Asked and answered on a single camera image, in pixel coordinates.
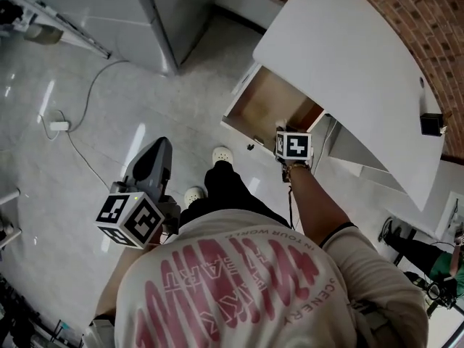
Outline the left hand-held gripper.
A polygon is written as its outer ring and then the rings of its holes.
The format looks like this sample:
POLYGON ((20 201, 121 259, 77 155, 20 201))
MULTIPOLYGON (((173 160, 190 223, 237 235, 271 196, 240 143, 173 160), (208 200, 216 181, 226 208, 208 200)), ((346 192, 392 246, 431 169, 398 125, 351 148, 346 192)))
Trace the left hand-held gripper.
POLYGON ((160 137, 145 146, 115 181, 95 219, 111 241, 143 249, 158 232, 177 234, 181 208, 165 193, 171 178, 173 147, 160 137))

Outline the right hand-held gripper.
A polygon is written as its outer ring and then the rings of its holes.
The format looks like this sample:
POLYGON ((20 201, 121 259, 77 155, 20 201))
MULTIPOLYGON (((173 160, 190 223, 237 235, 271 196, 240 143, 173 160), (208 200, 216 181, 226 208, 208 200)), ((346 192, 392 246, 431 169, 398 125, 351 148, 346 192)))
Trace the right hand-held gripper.
POLYGON ((309 162, 312 159, 312 135, 310 133, 288 126, 286 120, 278 120, 275 126, 274 155, 279 162, 309 162))

